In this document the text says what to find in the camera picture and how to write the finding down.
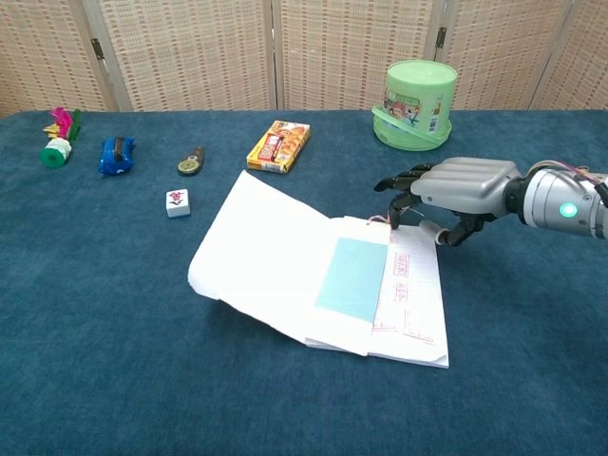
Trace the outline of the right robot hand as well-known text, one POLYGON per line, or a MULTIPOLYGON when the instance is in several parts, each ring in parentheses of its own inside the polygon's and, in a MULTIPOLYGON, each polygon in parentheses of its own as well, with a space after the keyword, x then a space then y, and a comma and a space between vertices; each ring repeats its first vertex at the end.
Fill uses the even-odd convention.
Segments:
POLYGON ((421 224, 432 233, 436 244, 456 247, 486 223, 510 214, 508 190, 521 182, 523 174, 512 161, 456 157, 419 163, 381 179, 374 190, 399 192, 389 204, 392 229, 399 226, 403 212, 419 204, 446 209, 459 217, 459 223, 451 229, 433 222, 421 224))

